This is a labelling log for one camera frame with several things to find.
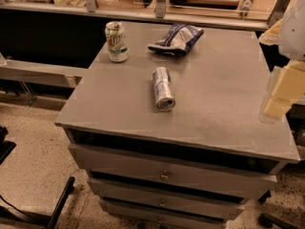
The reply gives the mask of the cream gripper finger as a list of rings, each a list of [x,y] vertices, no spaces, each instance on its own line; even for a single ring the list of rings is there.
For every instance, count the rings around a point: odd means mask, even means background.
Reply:
[[[305,62],[291,60],[271,72],[263,114],[279,119],[305,94]]]

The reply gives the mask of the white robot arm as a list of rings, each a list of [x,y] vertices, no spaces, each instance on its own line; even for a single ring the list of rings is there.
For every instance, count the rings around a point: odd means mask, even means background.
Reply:
[[[262,103],[261,113],[278,120],[305,94],[305,0],[297,0],[258,41],[277,45],[279,53],[289,59],[283,68],[272,70]]]

